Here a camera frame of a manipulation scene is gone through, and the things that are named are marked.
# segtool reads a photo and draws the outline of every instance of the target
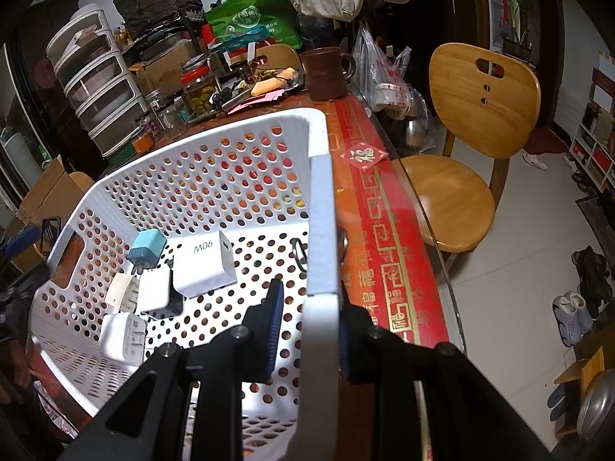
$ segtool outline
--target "screw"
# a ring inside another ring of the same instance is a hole
[[[250,334],[250,329],[246,328],[245,326],[234,326],[231,328],[231,336],[238,340],[241,340],[241,338],[245,338],[248,334]]]
[[[380,340],[380,338],[383,338],[385,334],[384,329],[380,326],[370,326],[365,332],[367,333],[368,337],[372,338],[373,340]]]
[[[445,357],[452,357],[457,352],[457,348],[452,343],[440,343],[436,349]]]
[[[163,343],[158,347],[158,352],[163,357],[171,357],[177,352],[177,345],[175,343]]]

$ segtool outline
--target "tile floor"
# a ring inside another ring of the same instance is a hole
[[[453,158],[489,181],[490,158],[459,140]],[[562,345],[551,303],[576,290],[572,252],[600,247],[562,155],[539,159],[548,171],[521,153],[512,158],[493,227],[473,253],[457,258],[451,283],[470,360],[552,449],[561,424],[549,422],[547,397],[574,354]]]

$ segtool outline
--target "chair seat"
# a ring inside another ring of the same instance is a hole
[[[427,219],[443,251],[473,250],[487,235],[495,214],[485,181],[454,159],[424,154],[402,159]],[[423,241],[432,243],[425,223]]]

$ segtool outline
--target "human hand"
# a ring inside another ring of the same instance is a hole
[[[8,354],[13,367],[13,383],[21,388],[26,388],[30,384],[30,368],[22,346],[17,340],[8,341],[1,346],[4,350],[2,353]],[[0,404],[10,404],[10,402],[10,394],[0,385]]]

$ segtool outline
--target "laundry basket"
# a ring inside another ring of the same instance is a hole
[[[130,244],[151,227],[168,240],[161,261],[186,237],[223,231],[238,282],[186,300],[181,316],[150,319],[146,357],[164,342],[209,342],[260,303],[272,278],[281,279],[273,378],[242,388],[244,447],[255,460],[332,457],[339,279],[325,115],[293,109],[215,128],[121,168],[85,194],[50,255],[52,271],[73,234],[84,249],[66,288],[47,282],[38,290],[30,330],[49,368],[91,415],[136,369],[101,356],[99,335],[104,314],[114,311],[105,303],[111,280],[131,271]],[[307,275],[293,238],[309,244]]]

